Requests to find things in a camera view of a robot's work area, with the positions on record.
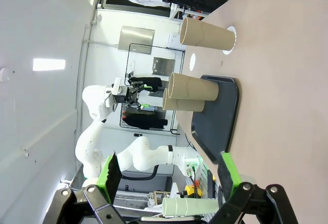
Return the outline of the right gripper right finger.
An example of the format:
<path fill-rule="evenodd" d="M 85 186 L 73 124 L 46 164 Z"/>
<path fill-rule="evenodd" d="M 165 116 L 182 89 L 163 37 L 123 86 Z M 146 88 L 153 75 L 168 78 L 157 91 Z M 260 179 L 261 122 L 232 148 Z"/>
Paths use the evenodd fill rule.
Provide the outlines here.
<path fill-rule="evenodd" d="M 298 223 L 283 186 L 242 181 L 230 153 L 218 157 L 218 178 L 225 203 L 219 207 L 210 223 L 244 223 L 246 214 L 256 216 L 259 223 Z"/>

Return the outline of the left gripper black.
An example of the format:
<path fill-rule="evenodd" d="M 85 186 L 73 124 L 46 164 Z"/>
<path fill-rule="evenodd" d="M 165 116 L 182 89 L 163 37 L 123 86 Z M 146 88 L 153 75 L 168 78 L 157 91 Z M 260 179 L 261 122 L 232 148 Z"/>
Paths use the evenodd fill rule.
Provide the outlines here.
<path fill-rule="evenodd" d="M 152 87 L 148 86 L 147 83 L 143 82 L 142 80 L 128 80 L 130 86 L 134 89 L 134 92 L 141 92 L 142 90 L 152 91 Z M 113 100 L 118 104 L 127 104 L 129 107 L 135 107 L 138 110 L 143 109 L 148 106 L 148 104 L 141 104 L 138 101 L 137 96 L 130 96 L 129 97 L 129 87 L 123 86 L 121 87 L 121 92 L 118 94 L 112 94 Z"/>

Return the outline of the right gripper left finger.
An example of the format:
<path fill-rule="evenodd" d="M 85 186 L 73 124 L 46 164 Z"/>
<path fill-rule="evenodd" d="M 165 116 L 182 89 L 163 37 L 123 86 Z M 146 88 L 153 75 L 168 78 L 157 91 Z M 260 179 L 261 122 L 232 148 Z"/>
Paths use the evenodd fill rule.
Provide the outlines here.
<path fill-rule="evenodd" d="M 108 157 L 96 183 L 78 191 L 62 188 L 50 204 L 50 223 L 82 223 L 94 218 L 98 223 L 124 223 L 113 202 L 122 174 L 116 154 Z"/>

